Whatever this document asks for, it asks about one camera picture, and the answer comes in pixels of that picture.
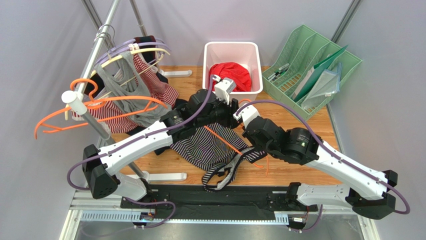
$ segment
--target white wall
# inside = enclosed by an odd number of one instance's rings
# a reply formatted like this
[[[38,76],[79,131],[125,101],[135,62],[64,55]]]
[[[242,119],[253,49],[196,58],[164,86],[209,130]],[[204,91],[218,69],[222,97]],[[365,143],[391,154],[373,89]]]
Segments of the white wall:
[[[109,1],[93,0],[104,19]],[[162,65],[203,65],[204,45],[211,41],[250,41],[259,46],[260,63],[272,65],[291,31],[306,24],[333,36],[351,0],[136,0],[149,35],[172,49]],[[113,21],[115,42],[140,37],[128,0]]]
[[[35,140],[33,131],[64,107],[96,31],[79,0],[2,1],[0,22],[0,239],[58,239],[74,194],[66,173],[98,136],[86,127]]]
[[[426,3],[363,1],[339,44],[364,60],[331,102],[344,152],[399,173],[409,215],[377,221],[381,239],[425,239]],[[404,205],[397,200],[397,208]]]

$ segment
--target white rack foot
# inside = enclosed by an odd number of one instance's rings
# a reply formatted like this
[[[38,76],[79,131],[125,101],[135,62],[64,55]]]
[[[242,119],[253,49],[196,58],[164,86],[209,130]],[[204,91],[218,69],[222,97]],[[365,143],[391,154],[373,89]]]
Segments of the white rack foot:
[[[179,173],[158,173],[158,174],[150,174],[147,171],[143,171],[145,174],[144,179],[149,182],[177,182],[177,181],[184,181],[187,179],[187,173],[186,172],[179,172]],[[131,178],[138,179],[138,175],[128,175]]]
[[[193,74],[192,70],[187,71],[163,71],[160,70],[159,73],[166,78],[181,78],[181,77],[189,77]]]

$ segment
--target red cloth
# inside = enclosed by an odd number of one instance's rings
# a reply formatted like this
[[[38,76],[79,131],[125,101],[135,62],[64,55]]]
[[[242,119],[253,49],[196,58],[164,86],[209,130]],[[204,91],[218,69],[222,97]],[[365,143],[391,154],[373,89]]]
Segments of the red cloth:
[[[222,79],[232,79],[236,84],[233,92],[251,92],[252,90],[252,79],[250,78],[249,71],[236,62],[215,64],[208,71],[208,75],[218,75]]]

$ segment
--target white bin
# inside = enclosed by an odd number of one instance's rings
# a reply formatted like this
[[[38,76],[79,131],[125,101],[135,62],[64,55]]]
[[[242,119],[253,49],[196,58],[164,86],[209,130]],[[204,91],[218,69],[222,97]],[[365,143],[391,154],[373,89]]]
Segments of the white bin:
[[[234,62],[248,70],[251,78],[251,91],[231,92],[231,99],[256,100],[263,90],[261,61],[258,46],[248,41],[211,41],[204,47],[204,64],[202,68],[202,88],[208,89],[210,68],[215,64]]]

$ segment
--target green basket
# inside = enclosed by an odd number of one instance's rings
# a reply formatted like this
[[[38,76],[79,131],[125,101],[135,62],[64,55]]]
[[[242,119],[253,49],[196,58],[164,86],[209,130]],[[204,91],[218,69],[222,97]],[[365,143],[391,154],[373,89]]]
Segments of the green basket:
[[[298,102],[294,102],[290,96],[312,66],[339,49],[341,49],[339,45],[331,42],[306,25],[296,28],[288,37],[276,62],[262,73],[263,90],[273,99],[293,108],[305,120],[310,119],[322,107],[328,104],[335,95],[327,97],[318,106],[306,110],[301,107],[306,96]],[[328,69],[333,69],[338,62],[341,62],[343,66],[340,80],[340,87],[342,87],[362,60],[352,53],[344,51],[342,55],[334,60]],[[273,81],[268,80],[270,75],[287,63],[290,66],[282,76]]]

